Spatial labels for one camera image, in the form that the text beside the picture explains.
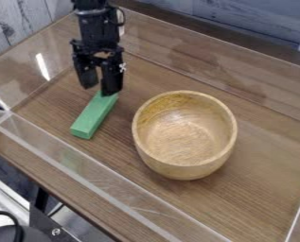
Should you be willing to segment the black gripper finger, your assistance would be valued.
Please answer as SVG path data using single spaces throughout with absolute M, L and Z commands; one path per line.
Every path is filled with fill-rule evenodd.
M 102 67 L 102 95 L 110 96 L 123 89 L 126 63 L 120 52 L 112 53 L 100 64 Z
M 72 61 L 82 88 L 92 88 L 99 83 L 92 59 L 84 55 L 74 55 Z

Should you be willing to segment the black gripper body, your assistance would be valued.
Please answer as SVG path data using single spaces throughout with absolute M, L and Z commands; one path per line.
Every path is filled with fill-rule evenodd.
M 74 39 L 74 63 L 100 63 L 98 53 L 107 53 L 107 60 L 123 62 L 124 49 L 119 46 L 120 28 L 126 23 L 126 15 L 120 8 L 76 9 L 80 38 Z

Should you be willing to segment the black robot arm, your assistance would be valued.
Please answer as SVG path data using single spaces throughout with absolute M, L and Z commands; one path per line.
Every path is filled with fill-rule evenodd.
M 80 38 L 72 39 L 72 62 L 80 86 L 84 89 L 102 84 L 102 96 L 119 93 L 123 89 L 124 49 L 119 46 L 118 7 L 107 0 L 71 0 L 78 16 Z

